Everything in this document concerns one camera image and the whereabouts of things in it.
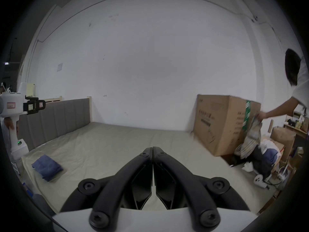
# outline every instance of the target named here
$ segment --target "wall switch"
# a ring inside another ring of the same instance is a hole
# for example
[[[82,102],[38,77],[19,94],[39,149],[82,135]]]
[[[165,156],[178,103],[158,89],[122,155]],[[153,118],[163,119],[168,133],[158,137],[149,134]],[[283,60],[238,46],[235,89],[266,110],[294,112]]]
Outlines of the wall switch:
[[[61,71],[62,70],[62,63],[61,64],[58,64],[58,67],[57,67],[57,71]]]

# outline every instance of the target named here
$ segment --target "white t-shirt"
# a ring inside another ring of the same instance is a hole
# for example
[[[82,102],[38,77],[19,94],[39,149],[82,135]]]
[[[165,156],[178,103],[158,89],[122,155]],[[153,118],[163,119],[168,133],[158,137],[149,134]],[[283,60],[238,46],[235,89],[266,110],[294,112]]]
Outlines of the white t-shirt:
[[[304,57],[300,61],[297,86],[293,91],[292,97],[297,99],[304,107],[309,108],[309,72]]]

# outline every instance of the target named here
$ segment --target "mattress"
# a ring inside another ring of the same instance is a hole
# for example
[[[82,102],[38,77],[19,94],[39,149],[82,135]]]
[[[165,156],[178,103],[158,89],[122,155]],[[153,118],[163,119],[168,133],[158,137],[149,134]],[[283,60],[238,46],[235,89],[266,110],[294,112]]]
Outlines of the mattress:
[[[59,213],[81,180],[114,175],[145,148],[152,146],[163,149],[193,174],[207,178],[226,178],[254,213],[275,192],[274,187],[267,190],[255,186],[254,174],[244,172],[241,166],[230,168],[221,157],[214,157],[207,151],[194,135],[183,131],[140,129],[92,122],[33,149],[22,157],[22,162],[35,188],[53,211]],[[31,165],[44,154],[64,169],[50,182],[42,179]],[[143,209],[165,210],[155,195],[155,187]]]

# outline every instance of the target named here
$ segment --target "person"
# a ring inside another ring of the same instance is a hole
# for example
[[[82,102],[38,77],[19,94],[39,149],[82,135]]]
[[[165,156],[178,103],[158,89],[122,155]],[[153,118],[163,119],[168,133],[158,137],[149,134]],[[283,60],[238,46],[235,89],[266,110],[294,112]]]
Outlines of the person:
[[[281,115],[293,116],[293,111],[298,104],[309,107],[309,72],[304,56],[300,58],[295,51],[288,49],[285,56],[286,77],[291,86],[296,86],[292,97],[269,112],[260,112],[258,119],[276,117]]]

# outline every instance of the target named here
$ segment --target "bed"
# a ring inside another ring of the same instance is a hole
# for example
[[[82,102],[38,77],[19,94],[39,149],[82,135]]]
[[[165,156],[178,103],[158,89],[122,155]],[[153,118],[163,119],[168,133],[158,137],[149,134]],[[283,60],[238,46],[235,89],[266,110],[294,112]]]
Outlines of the bed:
[[[251,174],[241,170],[242,166],[230,168],[221,157],[214,157],[192,133],[91,122],[90,111],[91,101],[87,98],[47,103],[39,113],[20,117],[19,138],[29,147],[29,153],[22,157],[23,166],[39,194],[56,213],[81,180],[114,175],[152,146],[162,148],[193,174],[226,178],[254,213],[275,192],[274,187],[267,190],[255,186]],[[31,166],[44,154],[64,169],[50,182]],[[144,210],[165,209],[154,188]]]

